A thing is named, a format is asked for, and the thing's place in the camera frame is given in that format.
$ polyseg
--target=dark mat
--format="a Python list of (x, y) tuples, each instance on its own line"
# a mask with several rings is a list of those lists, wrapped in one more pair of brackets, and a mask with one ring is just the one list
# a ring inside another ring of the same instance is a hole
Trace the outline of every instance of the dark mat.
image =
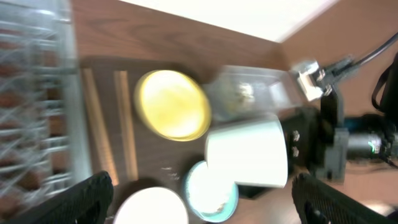
[[(120, 203), (132, 191), (148, 186), (148, 181), (130, 183), (127, 179), (124, 162), (123, 140), (116, 98), (114, 71), (128, 72), (131, 100), (136, 83), (141, 76), (153, 70), (176, 70), (198, 80), (189, 69), (172, 62), (157, 62), (150, 60), (134, 60), (117, 57), (89, 57), (83, 60), (81, 68), (91, 68), (95, 78), (98, 96), (101, 102), (103, 116), (108, 130), (109, 141), (113, 150), (119, 185), (115, 187), (114, 203), (109, 208), (110, 215), (115, 214)], [(194, 163), (203, 160), (206, 134), (200, 139), (189, 142), (177, 142), (164, 139), (149, 130), (137, 116), (133, 109), (134, 139), (136, 143), (137, 165), (139, 178), (151, 180), (150, 186), (159, 185), (170, 188), (181, 195), (182, 180)], [(98, 155), (89, 132), (91, 163), (93, 171), (101, 170)], [(201, 223), (192, 213), (189, 214), (190, 223)]]

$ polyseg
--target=chopstick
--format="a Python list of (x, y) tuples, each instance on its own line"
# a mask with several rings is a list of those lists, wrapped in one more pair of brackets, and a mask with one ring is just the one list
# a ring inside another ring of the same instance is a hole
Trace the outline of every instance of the chopstick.
[(116, 186), (119, 184), (118, 173), (116, 172), (112, 148), (106, 133), (104, 116), (102, 114), (93, 72), (90, 68), (84, 68), (82, 74), (88, 119), (95, 140), (99, 163), (101, 168), (109, 173), (109, 176), (112, 178), (112, 184)]
[(116, 96), (118, 98), (119, 119), (122, 131), (124, 158), (126, 161), (127, 177), (138, 180), (138, 167), (134, 129), (132, 127), (132, 113), (127, 71), (114, 73)]

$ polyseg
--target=blue rim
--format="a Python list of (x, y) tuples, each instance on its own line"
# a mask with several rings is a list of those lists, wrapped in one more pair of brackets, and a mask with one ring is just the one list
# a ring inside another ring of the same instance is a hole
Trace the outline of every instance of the blue rim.
[(196, 163), (189, 170), (189, 173), (185, 176), (184, 181), (183, 181), (183, 197), (184, 197), (184, 200), (187, 202), (190, 210), (196, 216), (201, 218), (202, 220), (204, 220), (206, 222), (213, 222), (213, 223), (224, 222), (233, 215), (233, 213), (236, 210), (236, 207), (238, 206), (239, 192), (238, 192), (238, 186), (235, 183), (233, 184), (233, 189), (231, 191), (229, 200), (225, 203), (224, 208), (220, 213), (216, 213), (216, 214), (200, 213), (198, 210), (193, 208), (191, 202), (188, 199), (188, 176), (194, 169), (196, 169), (200, 164), (202, 164), (204, 162), (205, 161)]

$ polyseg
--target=clear plastic container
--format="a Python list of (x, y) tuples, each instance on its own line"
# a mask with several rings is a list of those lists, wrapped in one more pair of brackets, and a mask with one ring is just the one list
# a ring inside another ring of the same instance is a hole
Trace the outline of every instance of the clear plastic container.
[(213, 119), (221, 122), (277, 113), (302, 104), (289, 73), (268, 68), (227, 65), (204, 89)]

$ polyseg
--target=yellow plate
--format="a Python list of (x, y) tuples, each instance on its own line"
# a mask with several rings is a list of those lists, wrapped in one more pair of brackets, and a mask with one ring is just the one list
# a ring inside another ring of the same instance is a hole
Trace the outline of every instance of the yellow plate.
[(171, 70), (145, 74), (135, 90), (141, 119), (158, 135), (191, 141), (210, 125), (210, 106), (200, 86), (188, 76)]

